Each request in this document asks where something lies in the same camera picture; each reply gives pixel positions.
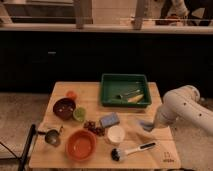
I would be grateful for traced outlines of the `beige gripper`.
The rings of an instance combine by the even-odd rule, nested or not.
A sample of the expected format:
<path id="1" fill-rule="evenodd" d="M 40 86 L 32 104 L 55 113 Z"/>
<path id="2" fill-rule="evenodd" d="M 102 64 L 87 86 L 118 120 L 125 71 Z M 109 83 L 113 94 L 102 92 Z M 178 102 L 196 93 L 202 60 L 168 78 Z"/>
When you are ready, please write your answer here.
<path id="1" fill-rule="evenodd" d="M 132 117 L 129 119 L 129 126 L 131 128 L 132 131 L 134 131 L 137 135 L 143 137 L 143 138 L 148 138 L 148 139 L 154 139 L 154 135 L 151 132 L 147 132 L 145 131 L 139 124 L 140 121 L 145 121 L 145 122 L 149 122 L 143 119 L 139 119 L 137 117 Z"/>

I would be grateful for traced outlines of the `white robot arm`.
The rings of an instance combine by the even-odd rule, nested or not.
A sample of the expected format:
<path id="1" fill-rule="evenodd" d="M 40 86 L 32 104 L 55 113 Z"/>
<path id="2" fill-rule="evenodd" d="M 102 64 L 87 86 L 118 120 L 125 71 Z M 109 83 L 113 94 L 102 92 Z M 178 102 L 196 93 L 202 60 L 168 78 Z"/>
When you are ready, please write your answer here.
<path id="1" fill-rule="evenodd" d="M 164 94 L 152 121 L 132 116 L 128 124 L 135 132 L 150 137 L 153 131 L 169 127 L 180 117 L 213 136 L 213 111 L 200 105 L 199 100 L 200 92 L 192 85 L 172 89 Z"/>

